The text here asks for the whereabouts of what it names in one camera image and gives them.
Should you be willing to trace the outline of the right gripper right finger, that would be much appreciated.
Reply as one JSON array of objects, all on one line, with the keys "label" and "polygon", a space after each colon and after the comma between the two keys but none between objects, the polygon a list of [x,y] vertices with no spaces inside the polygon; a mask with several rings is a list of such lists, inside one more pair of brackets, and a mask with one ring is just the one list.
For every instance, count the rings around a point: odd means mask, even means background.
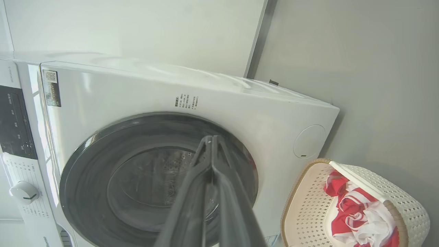
[{"label": "right gripper right finger", "polygon": [[212,139],[212,169],[219,195],[218,247],[267,247],[235,163],[221,136]]}]

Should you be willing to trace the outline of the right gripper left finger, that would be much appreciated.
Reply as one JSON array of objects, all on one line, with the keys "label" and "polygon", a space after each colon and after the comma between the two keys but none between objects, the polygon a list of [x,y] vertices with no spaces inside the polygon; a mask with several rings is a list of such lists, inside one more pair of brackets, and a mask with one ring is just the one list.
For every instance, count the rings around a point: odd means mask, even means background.
[{"label": "right gripper left finger", "polygon": [[155,247],[205,247],[206,195],[213,179],[213,136],[205,136],[193,157]]}]

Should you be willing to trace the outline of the white perforated laundry basket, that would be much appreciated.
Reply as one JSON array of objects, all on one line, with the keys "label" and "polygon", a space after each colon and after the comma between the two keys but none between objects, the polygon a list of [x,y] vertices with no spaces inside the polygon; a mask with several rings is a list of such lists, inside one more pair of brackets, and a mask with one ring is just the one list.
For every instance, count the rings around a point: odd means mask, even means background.
[{"label": "white perforated laundry basket", "polygon": [[366,168],[326,158],[311,161],[290,193],[281,219],[285,247],[354,246],[332,236],[331,222],[338,214],[337,198],[326,194],[324,186],[334,170],[384,204],[395,220],[399,247],[422,247],[430,230],[430,218],[417,200]]}]

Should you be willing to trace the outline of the red and white garment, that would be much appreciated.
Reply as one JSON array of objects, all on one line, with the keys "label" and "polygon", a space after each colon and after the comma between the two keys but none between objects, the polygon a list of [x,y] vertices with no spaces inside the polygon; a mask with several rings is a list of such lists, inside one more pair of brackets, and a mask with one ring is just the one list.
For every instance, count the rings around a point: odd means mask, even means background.
[{"label": "red and white garment", "polygon": [[382,202],[336,170],[323,189],[337,198],[338,214],[331,222],[336,240],[353,247],[399,247],[395,220]]}]

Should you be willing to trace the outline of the round white filter cover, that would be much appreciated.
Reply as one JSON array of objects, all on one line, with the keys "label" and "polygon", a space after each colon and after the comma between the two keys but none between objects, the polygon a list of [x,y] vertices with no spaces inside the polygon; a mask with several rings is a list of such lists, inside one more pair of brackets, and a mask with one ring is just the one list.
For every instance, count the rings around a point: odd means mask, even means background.
[{"label": "round white filter cover", "polygon": [[310,158],[319,155],[326,137],[326,131],[321,125],[307,127],[295,139],[293,146],[295,156]]}]

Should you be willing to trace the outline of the round black washer door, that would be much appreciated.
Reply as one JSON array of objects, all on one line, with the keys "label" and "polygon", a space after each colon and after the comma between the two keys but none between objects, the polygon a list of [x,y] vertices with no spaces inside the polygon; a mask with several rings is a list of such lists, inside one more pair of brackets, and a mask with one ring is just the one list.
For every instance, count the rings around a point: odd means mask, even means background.
[{"label": "round black washer door", "polygon": [[154,247],[205,136],[224,138],[254,204],[256,165],[232,133],[193,115],[158,112],[121,119],[75,150],[60,181],[66,219],[96,247]]}]

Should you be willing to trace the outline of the small printed text label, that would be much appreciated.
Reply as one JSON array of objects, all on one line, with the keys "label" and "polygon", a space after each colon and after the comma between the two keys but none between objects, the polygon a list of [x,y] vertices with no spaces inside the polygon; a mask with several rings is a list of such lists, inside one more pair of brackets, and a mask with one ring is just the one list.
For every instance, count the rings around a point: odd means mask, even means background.
[{"label": "small printed text label", "polygon": [[175,107],[196,110],[199,104],[199,96],[193,94],[179,94],[175,98]]}]

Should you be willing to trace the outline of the white front-load washing machine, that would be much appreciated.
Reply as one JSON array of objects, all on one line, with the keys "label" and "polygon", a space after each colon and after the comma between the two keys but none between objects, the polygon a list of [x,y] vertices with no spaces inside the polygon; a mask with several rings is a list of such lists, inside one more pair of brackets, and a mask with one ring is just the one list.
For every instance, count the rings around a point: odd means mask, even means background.
[{"label": "white front-load washing machine", "polygon": [[[46,105],[43,69],[58,74],[61,107]],[[312,125],[321,125],[328,137],[339,113],[329,103],[269,82],[94,52],[0,52],[0,85],[22,89],[37,153],[35,160],[0,146],[5,191],[27,181],[40,193],[30,205],[0,196],[0,247],[96,247],[64,215],[64,167],[94,133],[158,112],[214,122],[247,148],[259,181],[251,207],[266,246],[280,247],[287,196],[305,164],[319,156],[295,156],[295,139]],[[198,108],[175,107],[179,94],[199,96]]]}]

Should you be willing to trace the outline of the white washer dial knob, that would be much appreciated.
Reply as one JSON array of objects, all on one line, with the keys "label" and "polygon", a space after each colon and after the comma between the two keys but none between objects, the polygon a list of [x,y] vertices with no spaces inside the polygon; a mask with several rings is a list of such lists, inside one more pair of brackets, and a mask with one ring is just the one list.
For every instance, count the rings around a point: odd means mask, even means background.
[{"label": "white washer dial knob", "polygon": [[20,205],[30,205],[40,195],[38,189],[27,181],[18,181],[9,189],[9,194]]}]

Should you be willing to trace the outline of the dark QR code sticker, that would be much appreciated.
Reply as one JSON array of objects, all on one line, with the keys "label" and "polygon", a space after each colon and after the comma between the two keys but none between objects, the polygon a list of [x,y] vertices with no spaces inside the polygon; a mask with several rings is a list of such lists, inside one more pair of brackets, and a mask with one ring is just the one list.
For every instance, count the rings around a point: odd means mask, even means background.
[{"label": "dark QR code sticker", "polygon": [[43,90],[46,99],[46,105],[61,107],[61,95],[58,83],[58,74],[56,71],[43,69]]}]

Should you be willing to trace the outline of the black washer control panel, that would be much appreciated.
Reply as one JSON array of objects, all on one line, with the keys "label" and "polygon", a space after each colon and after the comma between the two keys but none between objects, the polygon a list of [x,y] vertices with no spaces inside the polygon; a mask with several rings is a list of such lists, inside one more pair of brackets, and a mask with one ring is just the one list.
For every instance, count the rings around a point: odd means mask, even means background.
[{"label": "black washer control panel", "polygon": [[0,85],[0,146],[4,153],[37,159],[22,89]]}]

